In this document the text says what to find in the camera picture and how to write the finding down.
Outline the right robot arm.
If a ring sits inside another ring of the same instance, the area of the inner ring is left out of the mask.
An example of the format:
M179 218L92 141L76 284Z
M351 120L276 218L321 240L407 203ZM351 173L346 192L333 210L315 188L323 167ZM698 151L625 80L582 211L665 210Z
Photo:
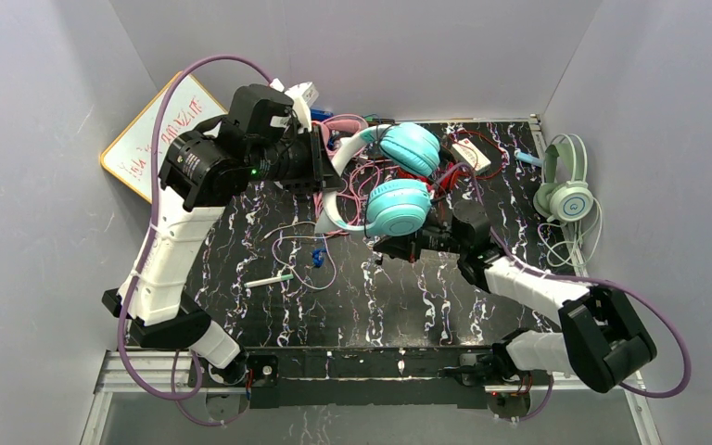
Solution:
M533 372L576 375L605 393L639 371L657 348L625 292L607 285L563 281L537 272L506 255L482 205L458 203L445 224L426 219L409 235L382 236L374 250L391 259L418 260L425 250L453 253L467 283L540 313L560 330L542 333L519 328L441 375L467 385Z

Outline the teal white cat-ear headphones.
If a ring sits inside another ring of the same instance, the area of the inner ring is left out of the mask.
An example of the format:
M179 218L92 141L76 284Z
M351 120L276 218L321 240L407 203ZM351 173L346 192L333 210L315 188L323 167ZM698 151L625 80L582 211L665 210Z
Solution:
M346 139L331 158L336 173L341 175L358 152L370 144L376 144L385 158L416 176L429 178L439 166L438 138L416 123L403 122L370 127ZM344 231L367 237L409 235L423 226L432 197L432 187L417 179L388 180L370 192L364 223L353 225L339 212L337 192L325 192L323 211L314 230L317 234Z

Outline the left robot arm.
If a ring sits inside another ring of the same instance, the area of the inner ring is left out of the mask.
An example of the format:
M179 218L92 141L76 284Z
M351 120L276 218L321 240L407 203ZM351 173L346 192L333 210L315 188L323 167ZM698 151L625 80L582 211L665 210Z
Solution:
M239 343L200 308L184 286L211 227L252 183L295 194L333 191L341 182L312 123L313 83L285 91L253 83L238 88L225 114L176 136L157 163L149 228L123 284L105 307L120 335L156 350L191 350L224 369L242 362Z

